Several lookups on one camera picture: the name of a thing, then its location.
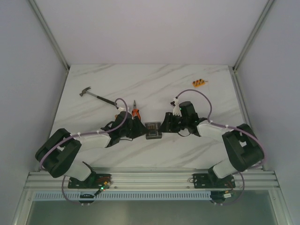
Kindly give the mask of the black fuse box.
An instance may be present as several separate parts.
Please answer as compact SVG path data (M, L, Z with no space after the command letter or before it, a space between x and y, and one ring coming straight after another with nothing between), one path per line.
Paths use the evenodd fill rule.
M154 139L162 138L162 133L158 131L161 126L160 122L147 122L145 123L145 126L148 129L148 133L145 136L146 140L154 140Z

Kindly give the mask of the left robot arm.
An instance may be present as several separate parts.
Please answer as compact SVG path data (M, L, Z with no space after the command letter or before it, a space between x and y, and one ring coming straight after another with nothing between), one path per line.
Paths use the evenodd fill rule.
M148 129L138 116L120 112L114 121L96 132L71 135L64 128L58 129L36 152L35 158L53 178L75 178L84 188L92 188L96 183L95 172L87 163L75 159L78 152L109 148L123 137L133 140L147 133Z

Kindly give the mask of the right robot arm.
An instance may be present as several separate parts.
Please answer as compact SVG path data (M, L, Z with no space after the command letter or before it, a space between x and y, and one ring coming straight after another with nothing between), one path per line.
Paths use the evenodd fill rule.
M215 125L207 118L200 118L190 101L172 102L173 112L167 112L159 128L161 133L179 133L187 129L191 135L207 137L224 144L227 158L208 169L208 183L220 186L226 177L262 162L265 154L255 140L248 124L229 128Z

